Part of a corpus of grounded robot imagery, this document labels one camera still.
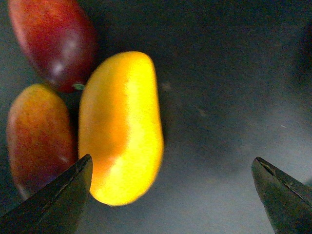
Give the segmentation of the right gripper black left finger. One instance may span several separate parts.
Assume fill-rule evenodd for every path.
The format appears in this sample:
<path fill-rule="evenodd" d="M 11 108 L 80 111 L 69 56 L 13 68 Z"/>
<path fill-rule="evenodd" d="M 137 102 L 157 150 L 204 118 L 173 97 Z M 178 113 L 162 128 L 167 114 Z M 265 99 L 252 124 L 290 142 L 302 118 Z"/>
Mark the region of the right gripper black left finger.
<path fill-rule="evenodd" d="M 73 234 L 91 185 L 90 155 L 0 218 L 2 234 Z"/>

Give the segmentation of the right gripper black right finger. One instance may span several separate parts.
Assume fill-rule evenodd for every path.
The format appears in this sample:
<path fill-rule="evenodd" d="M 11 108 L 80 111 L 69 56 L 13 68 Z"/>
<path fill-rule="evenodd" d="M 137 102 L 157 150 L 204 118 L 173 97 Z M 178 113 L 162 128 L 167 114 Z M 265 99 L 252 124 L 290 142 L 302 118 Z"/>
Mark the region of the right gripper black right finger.
<path fill-rule="evenodd" d="M 312 232 L 312 188 L 256 157 L 252 175 L 258 196 L 276 234 Z"/>

